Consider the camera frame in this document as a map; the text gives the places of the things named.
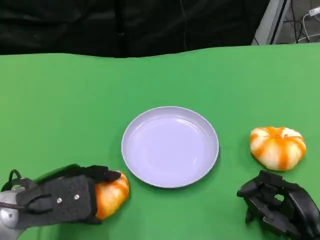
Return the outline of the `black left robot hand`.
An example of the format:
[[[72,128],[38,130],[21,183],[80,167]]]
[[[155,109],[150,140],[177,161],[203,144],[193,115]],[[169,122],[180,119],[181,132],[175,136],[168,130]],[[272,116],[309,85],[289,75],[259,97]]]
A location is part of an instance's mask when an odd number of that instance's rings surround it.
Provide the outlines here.
[[[120,178],[118,171],[106,166],[83,167],[71,164],[31,180],[15,179],[25,190],[15,199],[18,210],[17,227],[30,228],[61,223],[100,224],[96,184],[112,183]]]

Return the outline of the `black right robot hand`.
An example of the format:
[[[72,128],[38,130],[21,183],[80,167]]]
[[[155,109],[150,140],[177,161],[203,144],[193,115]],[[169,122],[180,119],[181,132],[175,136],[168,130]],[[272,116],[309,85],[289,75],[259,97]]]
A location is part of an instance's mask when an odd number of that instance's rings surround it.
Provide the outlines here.
[[[263,229],[291,240],[320,238],[320,210],[297,183],[261,170],[236,195],[247,204],[246,224],[257,220]]]

